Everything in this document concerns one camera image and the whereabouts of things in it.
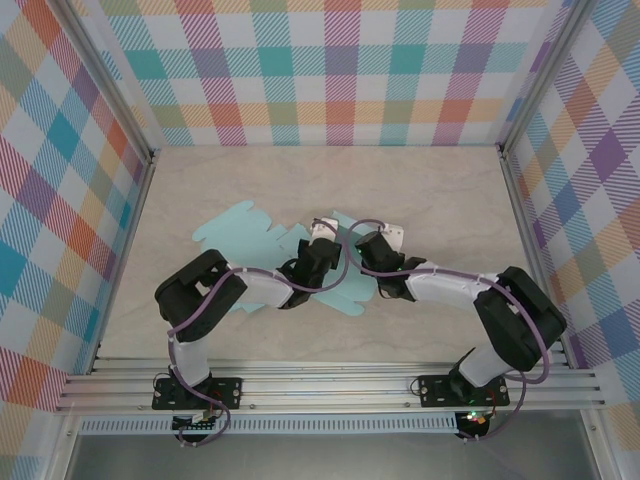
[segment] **colorful plaid fabric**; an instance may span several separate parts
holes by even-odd
[[[558,13],[556,14],[556,18],[554,19],[553,24],[551,25],[551,28],[547,32],[547,36],[545,37],[544,42],[542,43],[542,47],[540,47],[540,50],[536,55],[536,59],[531,64],[531,68],[527,73],[525,81],[520,87],[518,96],[516,97],[515,102],[513,102],[513,105],[511,106],[511,110],[509,111],[507,120],[504,122],[504,125],[502,126],[500,135],[498,135],[498,143],[500,144],[504,143],[504,140],[507,134],[509,133],[511,126],[513,125],[513,122],[516,119],[518,112],[520,111],[520,107],[522,106],[522,103],[527,98],[527,95],[529,95],[529,92],[531,91],[531,88],[533,87],[533,84],[535,83],[535,80],[538,77],[538,72],[540,71],[540,68],[544,64],[545,60],[547,59],[547,56],[551,52],[551,46],[553,45],[553,42],[556,41],[558,34],[562,31],[564,22],[569,16],[569,12],[571,11],[571,7],[573,6],[574,3],[575,3],[575,0],[562,1],[562,6],[560,7],[560,10],[558,10]]]
[[[171,145],[457,145],[495,143],[554,2],[100,3]]]
[[[34,478],[137,201],[134,151],[45,0],[0,2],[0,479]]]
[[[639,26],[638,0],[600,0],[513,152],[571,344],[580,365],[601,374],[619,459],[637,467]],[[629,478],[638,477],[640,468]]]

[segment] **purple cable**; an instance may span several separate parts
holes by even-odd
[[[329,228],[336,235],[336,239],[338,239],[340,241],[340,244],[342,245],[342,249],[345,251],[345,254],[348,256],[349,255],[349,247],[348,247],[348,245],[346,243],[346,237],[345,237],[345,239],[340,238],[340,235],[338,234],[338,231],[335,228],[333,228],[333,226],[331,226],[327,222],[325,222],[323,220],[319,220],[317,218],[314,219],[314,221],[312,223],[312,226],[317,224],[317,223],[320,223],[320,224],[326,226],[327,228]],[[186,321],[184,321],[183,323],[181,323],[177,327],[174,327],[174,328],[172,328],[171,330],[169,330],[167,332],[167,335],[169,336],[169,358],[171,359],[171,369],[172,369],[174,375],[176,376],[176,379],[178,380],[178,382],[180,382],[180,385],[182,385],[188,392],[190,392],[191,394],[195,395],[196,397],[201,398],[202,400],[206,400],[207,402],[211,403],[212,405],[215,405],[216,407],[220,408],[222,411],[224,411],[226,413],[226,417],[227,417],[225,422],[224,422],[224,425],[222,426],[220,431],[207,436],[204,440],[202,440],[200,442],[193,442],[193,443],[186,442],[184,440],[184,438],[182,437],[182,429],[179,430],[178,431],[178,439],[182,442],[182,445],[187,445],[187,446],[190,446],[190,447],[198,447],[198,446],[201,446],[201,445],[206,445],[207,443],[213,442],[214,440],[219,438],[224,433],[224,431],[227,428],[229,428],[229,425],[231,424],[231,412],[229,411],[229,409],[222,402],[219,402],[218,400],[215,400],[215,399],[213,399],[213,398],[211,398],[211,397],[209,397],[209,396],[207,396],[207,395],[205,395],[203,393],[198,392],[196,389],[194,389],[191,385],[189,385],[185,381],[184,377],[182,376],[182,374],[178,370],[178,365],[177,365],[176,359],[175,359],[175,352],[173,350],[173,343],[175,341],[176,334],[178,332],[181,332],[185,328],[187,328],[189,325],[191,325],[193,322],[195,322],[198,319],[198,317],[202,314],[202,312],[204,312],[204,310],[207,308],[207,306],[209,306],[209,304],[213,300],[213,297],[216,295],[218,290],[220,290],[220,288],[222,287],[224,282],[226,282],[227,279],[229,279],[232,275],[234,275],[236,273],[241,273],[241,272],[258,273],[258,274],[261,274],[261,275],[265,275],[267,277],[273,277],[276,280],[278,280],[279,282],[282,282],[285,285],[290,286],[294,290],[301,290],[303,292],[308,292],[308,293],[320,293],[320,292],[326,292],[327,290],[331,290],[332,288],[335,288],[340,283],[342,283],[342,281],[347,276],[347,271],[349,270],[349,260],[347,258],[348,257],[345,257],[344,269],[342,270],[342,273],[340,274],[340,277],[338,277],[338,279],[335,282],[333,282],[331,285],[327,285],[326,287],[320,287],[320,288],[309,288],[309,287],[303,287],[302,285],[296,285],[295,283],[290,282],[289,280],[287,280],[285,277],[277,277],[277,276],[275,276],[274,272],[271,272],[269,270],[265,270],[265,269],[262,269],[262,268],[255,268],[255,267],[232,268],[229,271],[225,272],[224,275],[222,275],[222,277],[220,277],[220,279],[216,282],[216,284],[211,288],[211,290],[207,294],[207,296],[204,299],[204,301],[200,304],[200,306],[196,309],[196,311],[193,312],[193,314],[191,314],[191,316]]]
[[[353,225],[351,225],[351,227],[347,230],[345,241],[348,243],[353,230],[357,226],[363,225],[365,223],[374,223],[381,227],[385,226],[384,222],[373,219],[373,218],[358,220]],[[542,373],[538,378],[529,379],[523,376],[522,378],[524,378],[524,380],[522,380],[522,378],[514,377],[511,375],[505,375],[504,377],[509,380],[524,381],[525,383],[529,383],[531,385],[537,385],[544,382],[549,376],[549,369],[550,369],[549,354],[547,352],[547,347],[544,344],[544,340],[540,335],[540,331],[538,330],[538,327],[536,327],[535,322],[531,318],[531,315],[529,315],[529,312],[527,312],[527,310],[524,308],[524,306],[518,301],[516,297],[513,296],[513,294],[509,290],[504,288],[502,285],[499,285],[496,282],[489,280],[488,278],[480,277],[477,274],[458,272],[457,270],[447,270],[444,268],[437,268],[437,269],[436,268],[415,268],[413,270],[402,270],[399,272],[375,272],[373,270],[369,270],[368,268],[365,268],[362,265],[360,265],[356,261],[356,259],[353,258],[353,255],[351,255],[351,252],[349,250],[347,250],[347,260],[353,263],[361,272],[364,272],[367,275],[371,275],[373,277],[399,277],[399,276],[412,275],[412,274],[437,273],[438,275],[447,275],[450,277],[464,278],[467,280],[476,280],[476,281],[479,281],[480,283],[484,283],[485,285],[489,285],[490,287],[500,292],[503,297],[505,297],[509,302],[513,304],[513,306],[516,307],[516,309],[518,309],[518,312],[520,313],[520,315],[522,315],[522,318],[524,319],[525,323],[531,329],[531,333],[533,334],[533,337],[536,340],[536,344],[538,345],[538,348],[540,349],[540,352],[542,354],[543,367],[542,367]]]

